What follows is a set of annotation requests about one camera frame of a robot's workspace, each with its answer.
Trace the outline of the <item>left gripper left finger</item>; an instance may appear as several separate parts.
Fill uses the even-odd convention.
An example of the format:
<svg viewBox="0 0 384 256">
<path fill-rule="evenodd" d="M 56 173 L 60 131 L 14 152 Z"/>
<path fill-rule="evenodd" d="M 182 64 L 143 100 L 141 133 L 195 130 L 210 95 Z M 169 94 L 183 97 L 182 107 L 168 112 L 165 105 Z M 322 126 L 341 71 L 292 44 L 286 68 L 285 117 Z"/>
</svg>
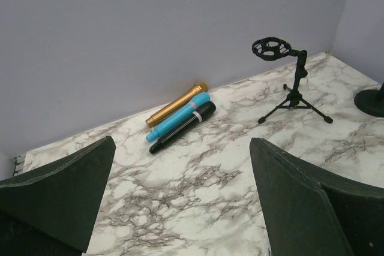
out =
<svg viewBox="0 0 384 256">
<path fill-rule="evenodd" d="M 1 255 L 82 255 L 89 246 L 116 145 L 104 137 L 1 181 Z"/>
</svg>

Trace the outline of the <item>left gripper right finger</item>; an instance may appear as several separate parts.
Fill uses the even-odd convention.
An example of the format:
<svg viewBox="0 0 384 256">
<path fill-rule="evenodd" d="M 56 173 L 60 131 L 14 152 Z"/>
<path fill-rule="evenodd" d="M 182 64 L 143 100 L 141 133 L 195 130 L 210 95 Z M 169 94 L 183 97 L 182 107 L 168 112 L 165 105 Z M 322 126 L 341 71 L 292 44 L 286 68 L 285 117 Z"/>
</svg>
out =
<svg viewBox="0 0 384 256">
<path fill-rule="evenodd" d="M 382 255 L 383 189 L 297 158 L 263 138 L 250 156 L 273 255 Z"/>
</svg>

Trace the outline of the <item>black microphone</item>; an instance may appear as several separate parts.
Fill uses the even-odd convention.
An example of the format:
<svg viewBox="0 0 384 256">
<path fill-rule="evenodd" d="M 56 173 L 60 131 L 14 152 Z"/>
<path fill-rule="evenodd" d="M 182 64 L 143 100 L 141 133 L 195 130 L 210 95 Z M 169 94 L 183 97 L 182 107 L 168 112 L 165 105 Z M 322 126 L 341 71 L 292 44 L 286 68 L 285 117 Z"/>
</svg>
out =
<svg viewBox="0 0 384 256">
<path fill-rule="evenodd" d="M 156 154 L 159 151 L 166 149 L 179 140 L 187 132 L 192 130 L 198 124 L 209 119 L 216 111 L 216 106 L 212 101 L 208 101 L 199 106 L 190 116 L 177 124 L 164 136 L 160 137 L 150 148 L 149 153 Z"/>
</svg>

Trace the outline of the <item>blue microphone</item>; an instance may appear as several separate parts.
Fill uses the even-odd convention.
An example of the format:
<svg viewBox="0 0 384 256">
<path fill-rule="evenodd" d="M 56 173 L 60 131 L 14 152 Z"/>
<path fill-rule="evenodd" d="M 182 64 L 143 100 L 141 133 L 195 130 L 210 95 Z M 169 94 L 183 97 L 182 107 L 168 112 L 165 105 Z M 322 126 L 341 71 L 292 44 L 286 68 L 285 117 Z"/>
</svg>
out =
<svg viewBox="0 0 384 256">
<path fill-rule="evenodd" d="M 207 92 L 201 92 L 192 97 L 186 105 L 182 106 L 178 111 L 174 112 L 174 114 L 158 124 L 154 130 L 146 136 L 146 140 L 152 142 L 155 139 L 162 137 L 176 127 L 177 124 L 189 117 L 199 106 L 210 100 L 210 96 Z"/>
</svg>

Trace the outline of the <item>gold microphone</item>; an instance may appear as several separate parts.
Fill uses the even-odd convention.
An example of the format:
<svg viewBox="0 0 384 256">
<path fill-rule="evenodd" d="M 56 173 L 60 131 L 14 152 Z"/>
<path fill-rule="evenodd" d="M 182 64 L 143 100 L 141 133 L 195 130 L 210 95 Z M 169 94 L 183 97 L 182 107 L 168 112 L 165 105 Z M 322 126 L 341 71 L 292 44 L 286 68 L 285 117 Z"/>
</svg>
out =
<svg viewBox="0 0 384 256">
<path fill-rule="evenodd" d="M 184 93 L 177 99 L 173 100 L 171 103 L 164 106 L 162 109 L 160 109 L 159 111 L 152 114 L 149 118 L 147 118 L 147 120 L 145 121 L 146 125 L 148 127 L 154 127 L 158 125 L 160 122 L 164 121 L 174 112 L 176 112 L 186 103 L 188 103 L 189 100 L 192 99 L 192 97 L 196 96 L 201 92 L 207 92 L 208 89 L 209 89 L 208 85 L 205 82 L 198 82 L 194 84 L 192 88 L 190 88 L 186 93 Z"/>
</svg>

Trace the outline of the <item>black tripod microphone stand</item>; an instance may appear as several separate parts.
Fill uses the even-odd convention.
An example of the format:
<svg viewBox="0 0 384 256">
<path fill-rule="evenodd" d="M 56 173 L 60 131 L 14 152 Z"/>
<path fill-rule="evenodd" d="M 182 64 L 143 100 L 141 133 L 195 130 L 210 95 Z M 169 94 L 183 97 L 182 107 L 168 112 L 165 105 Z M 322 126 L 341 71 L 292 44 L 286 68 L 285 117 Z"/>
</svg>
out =
<svg viewBox="0 0 384 256">
<path fill-rule="evenodd" d="M 315 108 L 315 106 L 306 101 L 303 98 L 302 94 L 299 92 L 300 81 L 308 75 L 308 71 L 305 69 L 305 64 L 307 62 L 306 50 L 293 49 L 287 41 L 284 41 L 277 37 L 266 37 L 260 40 L 256 40 L 252 44 L 251 49 L 254 55 L 263 59 L 264 61 L 269 62 L 276 61 L 287 56 L 297 58 L 293 88 L 288 87 L 288 85 L 286 84 L 283 85 L 283 89 L 285 91 L 288 91 L 286 99 L 283 102 L 279 103 L 273 110 L 271 110 L 265 116 L 262 116 L 258 120 L 258 124 L 264 123 L 268 117 L 270 117 L 279 109 L 309 109 L 321 116 L 326 123 L 333 123 L 333 119 L 331 117 L 323 114 L 320 110 Z"/>
</svg>

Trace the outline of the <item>black shock-mount round-base stand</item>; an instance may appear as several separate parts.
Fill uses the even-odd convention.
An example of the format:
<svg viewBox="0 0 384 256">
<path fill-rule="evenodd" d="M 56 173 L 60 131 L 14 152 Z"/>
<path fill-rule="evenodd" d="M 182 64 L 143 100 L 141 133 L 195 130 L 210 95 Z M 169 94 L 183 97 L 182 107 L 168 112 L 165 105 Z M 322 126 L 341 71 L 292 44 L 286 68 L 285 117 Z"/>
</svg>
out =
<svg viewBox="0 0 384 256">
<path fill-rule="evenodd" d="M 379 90 L 366 89 L 358 92 L 354 97 L 355 106 L 368 115 L 384 117 L 383 91 L 384 84 Z"/>
</svg>

